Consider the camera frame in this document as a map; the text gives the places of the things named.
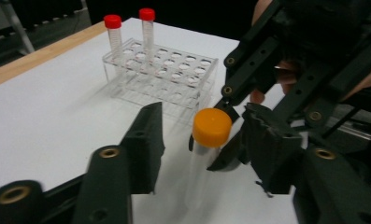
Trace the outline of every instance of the rack hole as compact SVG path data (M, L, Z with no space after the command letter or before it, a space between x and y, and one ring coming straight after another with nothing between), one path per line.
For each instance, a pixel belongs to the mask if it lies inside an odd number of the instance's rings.
M171 75L171 77L173 79L177 79L177 78L180 78L182 76L182 73L174 73L173 75Z
M165 49L159 49L158 50L158 54L166 54L167 53L167 50Z
M164 61L164 64L165 65L171 65L173 63L175 63L175 62L173 60L171 60L171 59L167 59L167 60Z
M180 92L174 93L174 99L178 100L180 98L182 98L182 94Z
M136 57L139 58L139 59L143 59L143 58L145 58L145 53L144 52L138 52L136 54Z
M134 44L132 44L132 48L138 48L138 47L140 47L141 46L141 44L138 44L138 43L134 43Z
M177 52L173 52L171 54L171 57L173 57L173 58L180 58L181 57L181 54L180 53L177 53Z
M196 61L196 58L193 57L193 56L187 56L187 57L185 58L185 61L187 61L187 62L194 62L194 61Z
M127 66L130 66L130 65L135 65L137 63L138 63L138 61L136 61L134 59L130 59L130 60L127 60L126 65Z
M129 54L129 53L133 53L133 50L132 49L125 49L123 51L124 54Z
M182 63L178 67L179 67L179 69L185 70L185 69L190 68L191 66L188 65L187 63Z
M166 95L166 94L168 94L168 89L161 89L161 90L159 90L159 93L162 94L162 95Z
M203 66L209 66L211 65L211 61L203 59L202 61L200 61L200 64L202 64Z
M199 81L199 78L197 77L190 77L188 78L188 82L191 84L197 83Z
M157 72L158 75L163 75L167 72L167 69L163 68Z
M197 67L197 68L194 69L194 72L195 72L196 74L203 74L203 73L206 72L206 69L204 69L204 68L202 68L202 67Z

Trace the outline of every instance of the brass insert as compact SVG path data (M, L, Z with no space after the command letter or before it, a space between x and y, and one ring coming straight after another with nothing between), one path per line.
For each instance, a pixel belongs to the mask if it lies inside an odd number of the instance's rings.
M27 186L17 186L7 189L0 195L0 204L15 203L27 197L30 193L30 188Z
M231 87L224 87L223 88L223 92L225 94L231 94L232 93L232 88Z
M119 150L117 148L107 148L100 152L100 157L102 158L112 158L119 155Z
M322 115L321 115L321 113L319 113L319 112L317 112L317 111L314 111L314 112L311 112L310 114L309 114L309 117L311 118L311 119L313 119L313 120L320 120L321 118L322 118Z
M316 152L316 155L322 159L334 160L336 158L336 155L334 154L334 152L326 150L326 149L317 148L315 152Z

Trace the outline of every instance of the orange cap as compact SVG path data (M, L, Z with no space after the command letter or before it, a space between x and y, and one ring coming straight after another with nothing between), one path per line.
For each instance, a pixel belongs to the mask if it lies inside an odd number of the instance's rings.
M194 116L193 139L204 147L220 147L228 140L231 118L217 108L202 109Z

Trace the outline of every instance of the test tube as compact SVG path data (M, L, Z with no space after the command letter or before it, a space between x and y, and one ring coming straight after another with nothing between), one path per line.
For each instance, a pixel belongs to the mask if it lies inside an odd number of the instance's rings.
M106 15L104 23L108 31L109 44L112 53L112 60L118 64L121 61L121 17L118 15Z
M188 175L185 204L197 209L207 192L211 172L207 167L217 158L231 131L230 117L217 108L202 109L193 119L193 150Z
M153 21L155 20L155 10L144 7L139 9L139 18L142 20L142 35L144 40L144 53L146 66L150 67L153 64Z

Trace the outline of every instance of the bolt hole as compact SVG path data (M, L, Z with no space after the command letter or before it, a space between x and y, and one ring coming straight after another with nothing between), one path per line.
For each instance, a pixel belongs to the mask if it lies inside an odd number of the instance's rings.
M225 88L223 89L223 92L226 93L226 94L230 94L230 93L232 93L232 88L230 88L230 87L225 87Z
M30 193L30 188L26 186L18 186L6 190L0 195L0 204L9 204L20 201Z
M119 155L119 150L117 148L107 148L100 152L102 158L112 158Z
M232 64L232 63L235 62L235 59L234 59L234 58L228 58L228 59L226 60L226 62L229 63L229 64Z
M322 149L322 148L316 149L316 155L326 160L333 160L335 158L335 154L333 152Z
M104 209L100 209L100 210L97 210L97 211L94 211L90 217L90 220L92 222L100 222L100 221L103 221L104 219L106 219L108 216L108 213L106 210Z

